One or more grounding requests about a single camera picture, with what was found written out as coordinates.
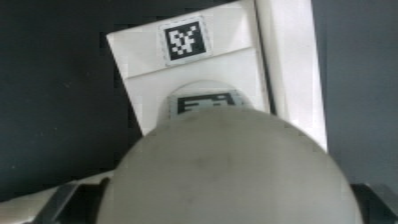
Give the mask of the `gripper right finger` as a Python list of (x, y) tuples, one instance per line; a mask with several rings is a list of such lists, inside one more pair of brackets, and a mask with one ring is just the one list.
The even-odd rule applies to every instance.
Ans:
[(398, 194), (380, 184), (351, 185), (364, 224), (398, 224)]

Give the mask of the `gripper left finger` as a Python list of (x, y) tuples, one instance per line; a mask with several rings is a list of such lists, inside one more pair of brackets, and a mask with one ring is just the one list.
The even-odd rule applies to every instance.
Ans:
[(60, 186), (33, 218), (33, 224), (96, 224), (99, 205), (110, 179), (96, 184)]

